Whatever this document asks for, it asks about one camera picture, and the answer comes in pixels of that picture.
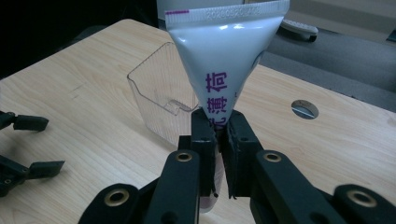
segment transparent plastic box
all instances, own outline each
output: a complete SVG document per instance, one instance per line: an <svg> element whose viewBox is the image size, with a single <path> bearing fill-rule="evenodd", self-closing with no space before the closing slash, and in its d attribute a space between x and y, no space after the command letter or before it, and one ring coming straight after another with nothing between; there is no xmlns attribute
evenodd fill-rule
<svg viewBox="0 0 396 224"><path fill-rule="evenodd" d="M191 112L198 99L173 43L165 43L129 75L128 82L146 126L177 146L191 134Z"/></svg>

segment wooden table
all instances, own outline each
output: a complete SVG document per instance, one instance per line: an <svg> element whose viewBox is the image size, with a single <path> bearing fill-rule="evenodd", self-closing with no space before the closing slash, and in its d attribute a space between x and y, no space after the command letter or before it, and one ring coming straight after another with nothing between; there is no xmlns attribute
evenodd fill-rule
<svg viewBox="0 0 396 224"><path fill-rule="evenodd" d="M0 82L0 109L49 119L42 133L0 132L0 154L25 166L65 160L61 173L29 180L0 198L0 223L77 223L102 189L138 188L158 177L176 148L149 131L127 75L170 41L120 21ZM295 100L319 116L297 117ZM396 203L396 114L258 66L236 105L262 145L285 153L319 189L368 187ZM253 223L248 199L219 201L200 223Z"/></svg>

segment gray surface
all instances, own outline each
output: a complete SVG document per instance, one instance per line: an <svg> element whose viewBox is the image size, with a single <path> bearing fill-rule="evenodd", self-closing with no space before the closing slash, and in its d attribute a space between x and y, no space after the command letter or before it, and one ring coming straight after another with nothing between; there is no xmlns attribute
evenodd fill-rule
<svg viewBox="0 0 396 224"><path fill-rule="evenodd" d="M279 30L261 64L396 112L396 48L325 30L307 38Z"/></svg>

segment squeeze tube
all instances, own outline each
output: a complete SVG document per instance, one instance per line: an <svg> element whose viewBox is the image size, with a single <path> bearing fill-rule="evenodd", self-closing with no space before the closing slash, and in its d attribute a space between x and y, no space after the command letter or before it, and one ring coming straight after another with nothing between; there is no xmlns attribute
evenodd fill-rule
<svg viewBox="0 0 396 224"><path fill-rule="evenodd" d="M174 40L200 106L217 130L222 129L246 79L268 48L289 9L290 0L230 7L165 12ZM201 197L200 211L214 206L224 173L216 152L216 191Z"/></svg>

